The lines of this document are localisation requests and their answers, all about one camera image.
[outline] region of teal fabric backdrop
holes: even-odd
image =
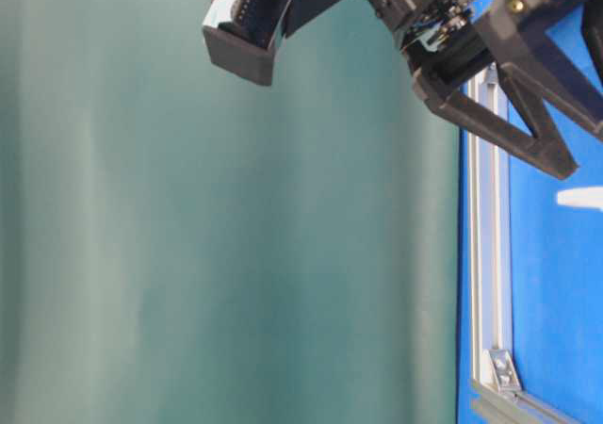
[[[208,3],[0,0],[0,422],[452,422],[456,130],[363,1],[269,90]]]

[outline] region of blue panel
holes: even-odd
[[[598,85],[579,35],[581,10],[550,36]],[[556,205],[603,184],[603,145],[551,110],[581,165],[565,182],[511,161],[514,357],[524,387],[583,422],[603,421],[603,214]],[[513,123],[520,123],[512,111]]]

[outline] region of green curtain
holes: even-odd
[[[209,1],[0,0],[0,422],[452,422],[456,130],[362,0],[272,89]]]

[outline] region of black robotic arm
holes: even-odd
[[[213,0],[204,20],[212,62],[268,86],[281,39],[338,1]],[[392,32],[416,94],[433,113],[558,178],[578,166],[545,101],[603,139],[603,96],[546,34],[585,5],[582,34],[603,77],[603,0],[494,0],[476,21],[474,0],[367,1]],[[461,92],[492,63],[531,135]]]

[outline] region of screw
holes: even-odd
[[[523,12],[523,10],[526,8],[526,4],[521,0],[511,0],[509,2],[508,7],[509,11],[513,14],[519,14],[520,12]]]
[[[504,361],[502,361],[498,358],[495,360],[494,364],[498,370],[503,370],[503,369],[507,368],[507,363],[505,363]]]

